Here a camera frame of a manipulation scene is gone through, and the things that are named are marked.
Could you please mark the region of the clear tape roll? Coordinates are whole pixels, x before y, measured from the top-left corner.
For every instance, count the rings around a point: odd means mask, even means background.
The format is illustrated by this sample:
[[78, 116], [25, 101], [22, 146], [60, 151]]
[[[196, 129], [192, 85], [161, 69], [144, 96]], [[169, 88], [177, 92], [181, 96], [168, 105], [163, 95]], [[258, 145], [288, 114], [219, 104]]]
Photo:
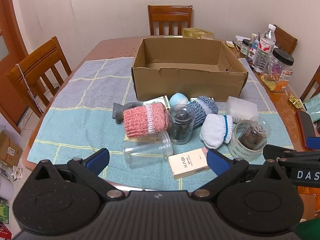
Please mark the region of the clear tape roll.
[[246, 161], [253, 161], [262, 154], [267, 142], [265, 143], [262, 149], [259, 149], [257, 151], [250, 150], [246, 148], [244, 145], [242, 145], [242, 143], [239, 141], [239, 138], [245, 130], [248, 122], [249, 120], [244, 120], [236, 124], [232, 134], [232, 138], [228, 144], [228, 150], [234, 158], [241, 158], [245, 159]]

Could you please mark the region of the white pink KASI box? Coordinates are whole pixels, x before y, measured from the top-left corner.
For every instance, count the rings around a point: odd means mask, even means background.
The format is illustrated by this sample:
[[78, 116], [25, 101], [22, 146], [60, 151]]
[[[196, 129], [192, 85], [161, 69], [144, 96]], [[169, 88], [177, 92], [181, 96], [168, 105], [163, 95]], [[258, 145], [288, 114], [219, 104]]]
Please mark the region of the white pink KASI box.
[[171, 155], [168, 163], [174, 179], [180, 179], [209, 169], [207, 164], [208, 150], [198, 148], [192, 151]]

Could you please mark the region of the white sock blue stripe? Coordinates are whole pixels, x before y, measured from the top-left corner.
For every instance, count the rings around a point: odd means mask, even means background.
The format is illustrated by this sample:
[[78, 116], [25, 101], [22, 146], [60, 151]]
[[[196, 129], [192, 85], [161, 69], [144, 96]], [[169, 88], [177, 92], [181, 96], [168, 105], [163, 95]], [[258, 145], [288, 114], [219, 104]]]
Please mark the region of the white sock blue stripe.
[[208, 114], [201, 127], [200, 140], [208, 149], [218, 149], [228, 144], [233, 134], [233, 118], [230, 115]]

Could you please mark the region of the translucent white plastic box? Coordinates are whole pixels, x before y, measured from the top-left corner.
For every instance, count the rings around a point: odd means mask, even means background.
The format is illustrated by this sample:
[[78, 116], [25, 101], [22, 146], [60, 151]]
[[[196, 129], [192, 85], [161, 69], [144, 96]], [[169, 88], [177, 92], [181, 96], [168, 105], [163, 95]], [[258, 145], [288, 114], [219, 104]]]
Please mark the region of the translucent white plastic box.
[[230, 115], [234, 123], [251, 120], [258, 116], [258, 108], [255, 103], [229, 96], [225, 105], [225, 114]]

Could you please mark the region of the clear plastic jar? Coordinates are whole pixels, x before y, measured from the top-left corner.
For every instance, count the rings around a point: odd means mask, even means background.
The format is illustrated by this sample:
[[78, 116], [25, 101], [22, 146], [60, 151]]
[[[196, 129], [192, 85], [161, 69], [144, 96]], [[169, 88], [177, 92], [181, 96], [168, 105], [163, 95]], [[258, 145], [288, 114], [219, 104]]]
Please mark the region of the clear plastic jar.
[[166, 131], [123, 141], [125, 163], [130, 168], [146, 167], [167, 161], [173, 155]]

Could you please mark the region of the grey toy figure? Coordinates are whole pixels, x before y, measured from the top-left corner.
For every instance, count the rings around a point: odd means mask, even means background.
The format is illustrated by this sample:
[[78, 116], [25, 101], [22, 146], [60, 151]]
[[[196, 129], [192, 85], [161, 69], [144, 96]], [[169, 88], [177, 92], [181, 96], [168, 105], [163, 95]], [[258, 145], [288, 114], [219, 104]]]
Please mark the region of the grey toy figure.
[[121, 124], [123, 122], [123, 112], [127, 109], [135, 108], [142, 106], [143, 104], [141, 102], [128, 102], [124, 105], [121, 105], [119, 103], [113, 103], [113, 109], [112, 109], [112, 119], [115, 120], [116, 124]]

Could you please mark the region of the blue knitted sock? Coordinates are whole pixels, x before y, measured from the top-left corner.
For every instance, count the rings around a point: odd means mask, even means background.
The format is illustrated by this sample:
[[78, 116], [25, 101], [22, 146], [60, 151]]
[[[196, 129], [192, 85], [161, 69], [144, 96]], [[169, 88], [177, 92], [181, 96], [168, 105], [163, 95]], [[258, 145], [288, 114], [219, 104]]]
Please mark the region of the blue knitted sock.
[[194, 128], [203, 125], [208, 114], [217, 114], [218, 106], [212, 98], [206, 96], [199, 96], [194, 101], [187, 104], [194, 114]]

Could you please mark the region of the clear jar dark contents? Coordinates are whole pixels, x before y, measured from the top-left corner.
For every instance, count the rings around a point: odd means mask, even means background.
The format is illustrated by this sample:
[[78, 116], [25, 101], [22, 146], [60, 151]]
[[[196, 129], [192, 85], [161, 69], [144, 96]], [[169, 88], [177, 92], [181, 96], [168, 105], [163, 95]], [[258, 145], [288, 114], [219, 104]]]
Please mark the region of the clear jar dark contents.
[[190, 138], [195, 121], [195, 111], [185, 104], [177, 104], [169, 110], [168, 135], [175, 145], [184, 145]]

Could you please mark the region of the pink knitted sock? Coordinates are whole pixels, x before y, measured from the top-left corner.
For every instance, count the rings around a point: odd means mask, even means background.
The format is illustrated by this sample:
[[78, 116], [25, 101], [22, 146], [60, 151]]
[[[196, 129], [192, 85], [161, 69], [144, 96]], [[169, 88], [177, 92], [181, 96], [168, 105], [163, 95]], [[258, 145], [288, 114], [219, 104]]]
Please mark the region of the pink knitted sock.
[[168, 110], [162, 103], [127, 109], [123, 116], [125, 134], [129, 139], [164, 132], [169, 126]]

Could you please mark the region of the light blue round toy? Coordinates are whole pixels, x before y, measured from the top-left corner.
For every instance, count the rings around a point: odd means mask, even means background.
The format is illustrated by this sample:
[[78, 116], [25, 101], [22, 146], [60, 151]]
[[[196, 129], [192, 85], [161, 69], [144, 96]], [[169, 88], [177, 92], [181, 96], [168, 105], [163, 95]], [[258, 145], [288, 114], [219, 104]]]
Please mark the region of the light blue round toy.
[[175, 93], [169, 100], [170, 107], [175, 105], [187, 105], [189, 103], [188, 98], [182, 93]]

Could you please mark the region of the clear jar brown contents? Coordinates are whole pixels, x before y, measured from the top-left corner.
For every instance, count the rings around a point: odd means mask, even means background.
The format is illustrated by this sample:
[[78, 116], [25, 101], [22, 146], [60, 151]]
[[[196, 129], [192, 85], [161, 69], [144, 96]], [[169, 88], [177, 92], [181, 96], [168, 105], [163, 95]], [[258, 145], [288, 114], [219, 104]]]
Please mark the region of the clear jar brown contents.
[[245, 130], [239, 138], [239, 141], [246, 148], [257, 151], [263, 148], [270, 135], [270, 124], [264, 118], [254, 116], [249, 120]]

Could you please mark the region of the green white tissue pack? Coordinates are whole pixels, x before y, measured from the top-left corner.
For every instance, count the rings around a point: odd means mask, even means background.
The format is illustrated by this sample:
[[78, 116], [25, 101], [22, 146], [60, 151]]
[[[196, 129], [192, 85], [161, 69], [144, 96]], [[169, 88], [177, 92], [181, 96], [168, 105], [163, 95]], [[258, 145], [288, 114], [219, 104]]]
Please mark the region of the green white tissue pack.
[[170, 109], [170, 107], [171, 107], [169, 99], [168, 99], [168, 97], [166, 95], [160, 96], [160, 97], [148, 100], [148, 101], [144, 101], [143, 102], [143, 106], [146, 106], [146, 105], [149, 105], [149, 104], [153, 104], [153, 103], [162, 103], [165, 106], [166, 109]]

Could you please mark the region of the red-edged smartphone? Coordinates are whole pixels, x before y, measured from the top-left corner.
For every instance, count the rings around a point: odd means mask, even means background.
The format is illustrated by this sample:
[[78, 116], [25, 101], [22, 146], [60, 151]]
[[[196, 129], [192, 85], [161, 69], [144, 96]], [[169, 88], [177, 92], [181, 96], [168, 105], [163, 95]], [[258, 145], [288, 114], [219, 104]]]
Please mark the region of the red-edged smartphone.
[[296, 116], [298, 119], [300, 132], [302, 135], [303, 145], [305, 148], [307, 148], [306, 146], [307, 137], [317, 137], [314, 126], [313, 126], [313, 122], [311, 120], [310, 115], [300, 109], [296, 112]]

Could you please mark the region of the gold ornament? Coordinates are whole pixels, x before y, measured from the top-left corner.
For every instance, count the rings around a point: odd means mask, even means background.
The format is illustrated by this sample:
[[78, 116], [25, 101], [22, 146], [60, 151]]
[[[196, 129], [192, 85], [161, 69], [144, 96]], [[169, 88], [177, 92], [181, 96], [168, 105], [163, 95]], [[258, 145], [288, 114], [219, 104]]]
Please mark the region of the gold ornament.
[[289, 103], [291, 103], [291, 105], [293, 107], [295, 107], [295, 109], [303, 109], [304, 108], [302, 101], [292, 94], [289, 96], [288, 101], [289, 101]]

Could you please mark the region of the wooden chair far right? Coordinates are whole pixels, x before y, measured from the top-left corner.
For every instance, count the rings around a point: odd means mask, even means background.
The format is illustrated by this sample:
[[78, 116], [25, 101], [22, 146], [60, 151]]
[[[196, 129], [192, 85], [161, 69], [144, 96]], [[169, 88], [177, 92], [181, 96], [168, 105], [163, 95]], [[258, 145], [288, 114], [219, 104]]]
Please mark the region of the wooden chair far right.
[[317, 68], [311, 81], [309, 82], [303, 94], [301, 95], [300, 100], [304, 101], [305, 99], [310, 99], [316, 96], [319, 93], [319, 84], [320, 84], [320, 66]]

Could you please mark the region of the wooden chair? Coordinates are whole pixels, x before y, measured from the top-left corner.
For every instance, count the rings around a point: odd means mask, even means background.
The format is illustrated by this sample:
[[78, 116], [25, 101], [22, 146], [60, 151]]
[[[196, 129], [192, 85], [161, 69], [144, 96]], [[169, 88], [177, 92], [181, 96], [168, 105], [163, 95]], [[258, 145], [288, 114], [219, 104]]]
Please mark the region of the wooden chair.
[[46, 107], [50, 104], [50, 101], [38, 86], [38, 82], [43, 80], [50, 93], [55, 96], [57, 89], [46, 75], [46, 72], [51, 70], [57, 83], [59, 85], [64, 84], [64, 80], [55, 66], [58, 62], [61, 62], [67, 76], [70, 76], [72, 70], [62, 51], [58, 38], [54, 36], [21, 62], [15, 64], [12, 70], [6, 74], [7, 79], [18, 94], [39, 118], [43, 116], [44, 111], [39, 106], [35, 97], [38, 96]]
[[276, 46], [291, 55], [296, 48], [298, 40], [277, 25], [274, 33], [276, 36]]
[[316, 96], [319, 93], [319, 84], [320, 84], [320, 66], [317, 68], [311, 81], [309, 82], [303, 94], [301, 95], [300, 100], [304, 101], [305, 99], [310, 99]]
[[148, 5], [150, 35], [155, 35], [153, 24], [157, 22], [159, 35], [163, 36], [163, 23], [168, 22], [169, 36], [174, 35], [174, 23], [177, 23], [178, 36], [181, 36], [183, 23], [187, 24], [187, 28], [191, 27], [192, 11], [192, 5]]

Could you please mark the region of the gold blister pack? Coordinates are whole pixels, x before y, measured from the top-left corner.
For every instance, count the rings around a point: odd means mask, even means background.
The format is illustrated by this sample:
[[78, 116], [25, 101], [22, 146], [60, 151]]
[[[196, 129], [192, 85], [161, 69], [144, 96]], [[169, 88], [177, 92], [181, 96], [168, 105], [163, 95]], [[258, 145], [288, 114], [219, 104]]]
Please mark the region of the gold blister pack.
[[276, 79], [275, 76], [269, 75], [269, 74], [264, 74], [260, 77], [260, 79], [269, 88], [270, 91], [276, 90], [276, 85], [277, 85], [278, 80]]

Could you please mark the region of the cardboard box on floor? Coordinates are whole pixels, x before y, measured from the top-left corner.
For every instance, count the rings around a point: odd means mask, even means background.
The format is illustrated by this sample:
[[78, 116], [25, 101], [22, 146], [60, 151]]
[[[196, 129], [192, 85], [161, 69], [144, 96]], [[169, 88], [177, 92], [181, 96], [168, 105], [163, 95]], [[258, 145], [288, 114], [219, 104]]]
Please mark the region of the cardboard box on floor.
[[0, 158], [10, 168], [18, 166], [23, 150], [4, 131], [0, 135]]

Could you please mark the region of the large black-lidded plastic jar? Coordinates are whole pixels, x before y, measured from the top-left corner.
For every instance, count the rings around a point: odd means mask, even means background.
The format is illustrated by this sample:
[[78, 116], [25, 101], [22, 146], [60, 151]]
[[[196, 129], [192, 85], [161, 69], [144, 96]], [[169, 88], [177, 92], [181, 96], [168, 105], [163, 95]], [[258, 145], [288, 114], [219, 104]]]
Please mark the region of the large black-lidded plastic jar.
[[263, 70], [262, 75], [269, 74], [278, 80], [276, 90], [272, 92], [283, 92], [293, 74], [294, 58], [287, 52], [274, 48], [269, 57], [268, 64]]

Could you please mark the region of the wooden chair at left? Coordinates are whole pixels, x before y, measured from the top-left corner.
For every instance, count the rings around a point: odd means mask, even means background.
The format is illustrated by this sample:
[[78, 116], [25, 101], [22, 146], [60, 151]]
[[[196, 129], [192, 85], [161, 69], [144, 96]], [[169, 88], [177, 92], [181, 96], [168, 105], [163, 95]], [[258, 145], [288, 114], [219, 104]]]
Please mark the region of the wooden chair at left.
[[35, 97], [38, 96], [46, 107], [50, 104], [50, 101], [38, 86], [38, 82], [43, 80], [50, 93], [55, 96], [57, 89], [46, 75], [46, 72], [51, 70], [57, 83], [59, 85], [64, 84], [64, 80], [55, 66], [58, 62], [61, 62], [67, 76], [70, 76], [72, 70], [62, 51], [58, 38], [54, 36], [21, 62], [15, 64], [12, 70], [6, 74], [7, 79], [18, 94], [39, 118], [43, 116], [44, 111], [39, 106]]

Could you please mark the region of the wooden chair at right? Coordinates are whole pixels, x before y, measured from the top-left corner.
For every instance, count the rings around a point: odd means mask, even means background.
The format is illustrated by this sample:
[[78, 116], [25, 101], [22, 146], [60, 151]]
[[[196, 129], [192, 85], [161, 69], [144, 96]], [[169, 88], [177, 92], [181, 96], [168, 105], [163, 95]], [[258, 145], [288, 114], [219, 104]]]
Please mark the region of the wooden chair at right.
[[277, 25], [274, 33], [276, 36], [276, 46], [291, 55], [296, 48], [298, 40]]

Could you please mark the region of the small dark-lidded glass jar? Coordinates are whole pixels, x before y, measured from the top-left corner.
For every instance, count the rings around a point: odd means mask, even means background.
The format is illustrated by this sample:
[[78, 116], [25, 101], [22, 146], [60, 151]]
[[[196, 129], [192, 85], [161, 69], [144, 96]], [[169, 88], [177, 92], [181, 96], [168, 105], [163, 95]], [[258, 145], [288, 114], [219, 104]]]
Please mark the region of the small dark-lidded glass jar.
[[240, 53], [244, 56], [247, 56], [248, 55], [248, 52], [249, 52], [249, 43], [250, 43], [250, 40], [249, 39], [243, 39], [242, 42], [241, 42], [241, 46], [240, 46]]

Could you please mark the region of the small blue-capped bottle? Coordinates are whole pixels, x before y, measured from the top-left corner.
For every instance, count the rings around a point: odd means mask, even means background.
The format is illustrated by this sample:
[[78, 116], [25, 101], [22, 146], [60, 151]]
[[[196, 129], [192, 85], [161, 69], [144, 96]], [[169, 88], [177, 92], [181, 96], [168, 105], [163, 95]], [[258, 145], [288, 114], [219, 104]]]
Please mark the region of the small blue-capped bottle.
[[248, 46], [249, 50], [248, 50], [248, 55], [247, 55], [247, 61], [249, 63], [253, 62], [255, 53], [256, 53], [257, 48], [258, 48], [258, 44], [259, 44], [259, 41], [257, 39], [252, 40], [251, 42], [249, 42], [249, 46]]

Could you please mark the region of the brown cardboard box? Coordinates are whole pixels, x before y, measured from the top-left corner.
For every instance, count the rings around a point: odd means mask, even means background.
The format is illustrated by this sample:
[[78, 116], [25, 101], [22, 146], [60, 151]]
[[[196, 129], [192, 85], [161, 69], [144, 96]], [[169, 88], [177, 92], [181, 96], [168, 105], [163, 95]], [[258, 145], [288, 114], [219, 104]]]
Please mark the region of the brown cardboard box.
[[142, 39], [131, 74], [139, 101], [182, 93], [225, 102], [239, 97], [248, 79], [247, 69], [224, 42], [178, 37]]

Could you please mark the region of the clear water bottle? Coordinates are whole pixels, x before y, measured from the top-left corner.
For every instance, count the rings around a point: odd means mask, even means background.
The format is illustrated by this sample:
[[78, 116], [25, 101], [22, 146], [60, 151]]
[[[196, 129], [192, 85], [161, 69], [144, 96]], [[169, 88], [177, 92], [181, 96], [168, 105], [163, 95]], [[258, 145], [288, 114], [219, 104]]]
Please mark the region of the clear water bottle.
[[274, 46], [276, 45], [275, 36], [276, 26], [269, 24], [267, 30], [260, 35], [259, 44], [255, 53], [252, 65], [265, 69], [268, 64], [270, 54], [272, 53]]

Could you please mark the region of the small yellow box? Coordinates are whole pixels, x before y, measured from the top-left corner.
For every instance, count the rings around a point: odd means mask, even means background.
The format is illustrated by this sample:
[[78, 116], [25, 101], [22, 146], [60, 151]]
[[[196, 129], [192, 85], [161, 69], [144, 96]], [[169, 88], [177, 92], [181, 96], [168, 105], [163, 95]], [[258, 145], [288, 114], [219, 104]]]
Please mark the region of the small yellow box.
[[229, 48], [234, 48], [234, 43], [232, 41], [226, 41], [226, 44]]

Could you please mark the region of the gold tissue box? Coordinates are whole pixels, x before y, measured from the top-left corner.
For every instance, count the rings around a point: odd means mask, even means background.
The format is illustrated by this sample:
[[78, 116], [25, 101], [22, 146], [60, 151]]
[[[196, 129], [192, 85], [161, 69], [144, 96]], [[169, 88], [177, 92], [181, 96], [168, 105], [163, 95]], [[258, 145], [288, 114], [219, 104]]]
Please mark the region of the gold tissue box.
[[214, 33], [200, 29], [200, 28], [185, 28], [182, 31], [182, 36], [184, 38], [196, 38], [196, 39], [206, 39], [206, 40], [215, 39]]

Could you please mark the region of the wooden glass door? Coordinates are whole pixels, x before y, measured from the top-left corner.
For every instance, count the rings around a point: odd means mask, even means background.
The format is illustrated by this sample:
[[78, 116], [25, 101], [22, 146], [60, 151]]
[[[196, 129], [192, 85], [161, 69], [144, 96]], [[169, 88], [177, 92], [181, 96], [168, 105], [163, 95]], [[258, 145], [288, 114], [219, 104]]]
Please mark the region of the wooden glass door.
[[1, 59], [1, 76], [3, 76], [15, 63], [28, 55], [12, 0], [1, 0], [1, 37], [8, 50], [8, 54]]

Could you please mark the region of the wooden chair at back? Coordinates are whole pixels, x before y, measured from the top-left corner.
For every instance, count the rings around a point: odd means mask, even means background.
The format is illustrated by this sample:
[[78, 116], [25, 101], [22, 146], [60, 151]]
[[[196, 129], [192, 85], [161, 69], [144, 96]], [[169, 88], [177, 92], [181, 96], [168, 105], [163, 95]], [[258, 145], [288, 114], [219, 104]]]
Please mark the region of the wooden chair at back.
[[150, 35], [155, 35], [153, 24], [157, 22], [159, 35], [163, 36], [163, 23], [168, 22], [169, 36], [174, 35], [174, 23], [177, 23], [178, 36], [181, 36], [183, 23], [187, 24], [187, 28], [191, 27], [192, 11], [192, 5], [148, 5]]

